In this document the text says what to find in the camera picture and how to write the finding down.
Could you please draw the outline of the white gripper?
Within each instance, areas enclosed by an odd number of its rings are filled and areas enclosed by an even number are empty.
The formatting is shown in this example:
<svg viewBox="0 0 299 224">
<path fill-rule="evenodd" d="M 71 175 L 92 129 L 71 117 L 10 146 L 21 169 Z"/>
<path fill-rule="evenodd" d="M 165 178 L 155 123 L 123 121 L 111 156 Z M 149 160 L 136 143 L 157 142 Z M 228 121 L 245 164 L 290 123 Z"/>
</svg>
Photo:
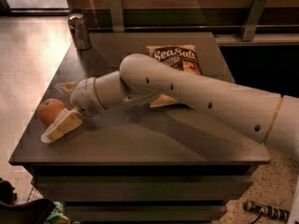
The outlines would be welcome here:
<svg viewBox="0 0 299 224">
<path fill-rule="evenodd" d="M 77 82 L 57 83 L 55 89 L 64 95 L 71 95 L 70 103 L 76 109 L 64 108 L 41 135 L 41 141 L 52 143 L 79 127 L 83 122 L 83 115 L 97 116 L 105 112 L 106 109 L 102 104 L 103 97 L 100 94 L 104 87 L 100 77 L 90 77 L 78 84 Z"/>
</svg>

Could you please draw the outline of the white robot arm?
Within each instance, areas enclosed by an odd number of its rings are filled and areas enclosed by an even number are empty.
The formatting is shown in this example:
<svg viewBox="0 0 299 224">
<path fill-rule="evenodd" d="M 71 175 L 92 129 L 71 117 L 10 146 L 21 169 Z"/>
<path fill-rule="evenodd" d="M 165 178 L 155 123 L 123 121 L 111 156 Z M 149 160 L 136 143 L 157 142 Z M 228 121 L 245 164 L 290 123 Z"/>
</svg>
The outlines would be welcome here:
<svg viewBox="0 0 299 224">
<path fill-rule="evenodd" d="M 295 97 L 262 91 L 171 68 L 144 54 L 130 54 L 120 69 L 56 89 L 70 97 L 72 110 L 63 109 L 42 134 L 54 142 L 111 107 L 140 105 L 168 95 L 201 110 L 249 137 L 299 158 L 299 105 Z"/>
</svg>

